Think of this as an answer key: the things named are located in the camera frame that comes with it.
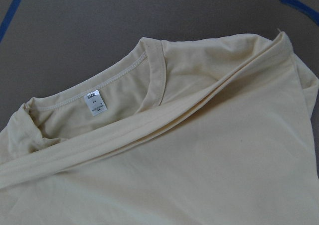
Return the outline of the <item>beige long-sleeve printed shirt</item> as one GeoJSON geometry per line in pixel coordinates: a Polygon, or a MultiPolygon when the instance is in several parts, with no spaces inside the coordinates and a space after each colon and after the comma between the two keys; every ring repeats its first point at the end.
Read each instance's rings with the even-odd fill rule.
{"type": "Polygon", "coordinates": [[[288,36],[141,38],[0,133],[3,225],[316,225],[316,75],[288,36]]]}

